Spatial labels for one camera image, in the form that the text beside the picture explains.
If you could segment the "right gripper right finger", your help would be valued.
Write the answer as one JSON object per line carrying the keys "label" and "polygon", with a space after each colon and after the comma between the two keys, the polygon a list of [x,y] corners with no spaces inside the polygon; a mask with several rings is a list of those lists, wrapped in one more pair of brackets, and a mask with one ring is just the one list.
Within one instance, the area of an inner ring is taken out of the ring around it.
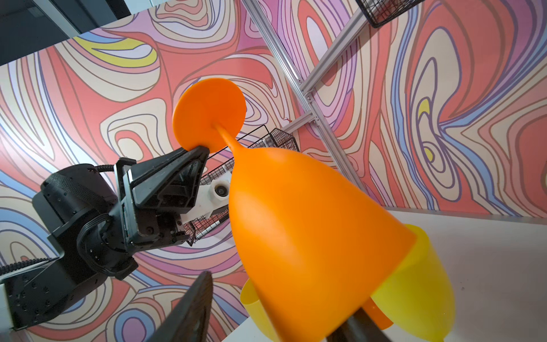
{"label": "right gripper right finger", "polygon": [[327,336],[326,340],[327,342],[391,342],[363,309],[357,310]]}

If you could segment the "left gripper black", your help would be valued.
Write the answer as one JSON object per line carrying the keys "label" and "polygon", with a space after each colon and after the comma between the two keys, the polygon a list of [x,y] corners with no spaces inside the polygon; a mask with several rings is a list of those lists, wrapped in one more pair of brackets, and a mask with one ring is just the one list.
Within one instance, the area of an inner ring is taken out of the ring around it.
{"label": "left gripper black", "polygon": [[145,162],[119,159],[114,173],[123,249],[158,249],[188,241],[178,222],[196,204],[208,157],[209,149],[198,146]]}

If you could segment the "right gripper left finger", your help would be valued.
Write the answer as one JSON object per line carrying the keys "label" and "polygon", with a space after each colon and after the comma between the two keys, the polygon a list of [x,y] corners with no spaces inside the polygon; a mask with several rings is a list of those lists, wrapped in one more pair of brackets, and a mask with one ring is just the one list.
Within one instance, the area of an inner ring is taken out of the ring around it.
{"label": "right gripper left finger", "polygon": [[212,273],[202,272],[148,342],[206,341],[212,299]]}

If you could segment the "yellow wine glass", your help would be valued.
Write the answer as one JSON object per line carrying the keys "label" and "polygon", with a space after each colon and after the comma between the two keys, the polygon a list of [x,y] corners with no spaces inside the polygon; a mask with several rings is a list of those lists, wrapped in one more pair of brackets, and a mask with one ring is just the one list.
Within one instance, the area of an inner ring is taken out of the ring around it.
{"label": "yellow wine glass", "polygon": [[271,341],[279,341],[279,337],[277,336],[276,331],[273,328],[264,307],[262,306],[251,279],[248,279],[242,288],[242,292],[240,293],[240,302],[242,302],[242,305],[249,314],[249,317],[255,323],[260,332],[262,332],[263,335]]}
{"label": "yellow wine glass", "polygon": [[426,232],[414,225],[407,228],[416,235],[416,243],[372,299],[393,324],[410,335],[443,341],[455,318],[452,285]]}

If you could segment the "orange wine glass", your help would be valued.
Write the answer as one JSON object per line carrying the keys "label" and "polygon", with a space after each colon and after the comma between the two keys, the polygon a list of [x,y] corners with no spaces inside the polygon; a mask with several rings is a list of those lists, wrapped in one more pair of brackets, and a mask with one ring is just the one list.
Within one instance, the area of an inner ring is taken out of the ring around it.
{"label": "orange wine glass", "polygon": [[386,330],[393,325],[393,322],[380,310],[372,298],[364,303],[363,310],[380,330]]}
{"label": "orange wine glass", "polygon": [[233,82],[189,87],[172,119],[178,143],[229,148],[246,165],[229,211],[236,248],[281,341],[320,341],[397,269],[413,232],[340,172],[300,152],[236,140],[246,101]]}

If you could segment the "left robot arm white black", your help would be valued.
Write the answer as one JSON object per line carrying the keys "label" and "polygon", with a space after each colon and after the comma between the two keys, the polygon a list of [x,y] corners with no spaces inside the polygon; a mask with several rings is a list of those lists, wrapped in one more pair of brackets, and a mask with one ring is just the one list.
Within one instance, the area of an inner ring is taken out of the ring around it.
{"label": "left robot arm white black", "polygon": [[54,255],[1,268],[1,330],[50,321],[107,279],[129,276],[137,253],[188,241],[182,215],[197,203],[208,157],[203,146],[179,148],[49,175],[32,205]]}

